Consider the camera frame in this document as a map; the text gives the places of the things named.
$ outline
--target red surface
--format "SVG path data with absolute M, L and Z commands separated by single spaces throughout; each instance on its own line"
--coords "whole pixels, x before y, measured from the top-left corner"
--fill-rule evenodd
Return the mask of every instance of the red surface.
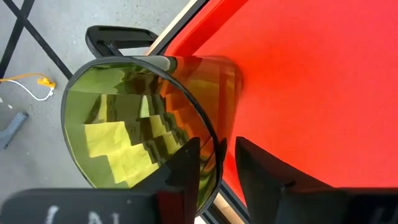
M 398 187 L 397 10 L 396 0 L 211 0 L 175 38 L 169 55 L 224 55 L 243 71 L 224 163 L 242 200 L 236 136 L 334 187 Z

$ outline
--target black plastic piece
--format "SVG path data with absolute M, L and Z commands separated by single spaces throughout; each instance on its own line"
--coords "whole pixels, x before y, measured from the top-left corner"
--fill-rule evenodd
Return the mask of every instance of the black plastic piece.
M 96 57 L 123 56 L 118 49 L 150 47 L 156 34 L 146 29 L 116 26 L 92 26 L 87 29 L 86 43 Z
M 1 221 L 191 224 L 197 209 L 199 161 L 200 141 L 193 138 L 132 189 L 27 190 L 6 200 Z
M 335 189 L 242 137 L 236 165 L 251 223 L 398 223 L 398 189 Z

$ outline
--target concrete ground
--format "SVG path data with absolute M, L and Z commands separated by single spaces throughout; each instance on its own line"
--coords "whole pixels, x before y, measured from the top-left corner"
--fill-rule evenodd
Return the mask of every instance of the concrete ground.
M 14 0 L 21 8 L 23 0 Z M 188 0 L 40 0 L 28 20 L 73 73 L 94 59 L 85 44 L 86 28 L 92 25 L 141 27 L 160 34 Z M 0 58 L 15 15 L 0 1 Z M 128 54 L 142 54 L 143 49 Z M 90 187 L 74 165 L 62 135 L 60 105 L 67 79 L 30 33 L 24 29 L 5 77 L 44 73 L 57 82 L 55 94 L 38 102 L 13 83 L 0 84 L 0 130 L 18 112 L 29 114 L 9 147 L 0 151 L 0 204 L 10 194 L 29 188 Z M 48 89 L 36 78 L 20 80 L 37 96 Z

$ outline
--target black trim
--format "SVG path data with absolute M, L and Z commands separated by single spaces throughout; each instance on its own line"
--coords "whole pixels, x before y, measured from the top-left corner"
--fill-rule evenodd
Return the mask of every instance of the black trim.
M 195 17 L 196 14 L 205 6 L 209 0 L 197 0 L 192 7 L 182 16 L 182 18 L 172 27 L 172 29 L 162 38 L 149 55 L 162 55 L 173 41 L 174 37 L 184 29 L 184 27 Z
M 24 14 L 18 9 L 12 0 L 3 0 L 8 8 L 23 22 L 25 28 L 29 31 L 32 37 L 39 43 L 45 53 L 51 58 L 51 60 L 57 65 L 61 72 L 66 76 L 67 79 L 72 77 L 72 73 L 69 71 L 67 66 L 61 61 L 58 55 L 51 49 L 49 44 L 43 39 L 43 37 L 37 32 L 36 28 L 24 17 Z
M 29 16 L 30 11 L 35 0 L 25 0 L 21 7 L 21 15 L 24 18 Z M 3 78 L 6 74 L 7 67 L 11 61 L 12 54 L 17 47 L 19 38 L 21 37 L 22 31 L 24 30 L 24 21 L 21 17 L 17 18 L 17 21 L 12 29 L 10 39 L 8 40 L 7 47 L 4 51 L 0 62 L 0 78 Z
M 227 201 L 228 205 L 238 214 L 244 223 L 250 223 L 250 216 L 248 208 L 242 203 L 242 201 L 236 196 L 232 189 L 228 186 L 225 181 L 222 181 L 220 187 L 220 194 Z

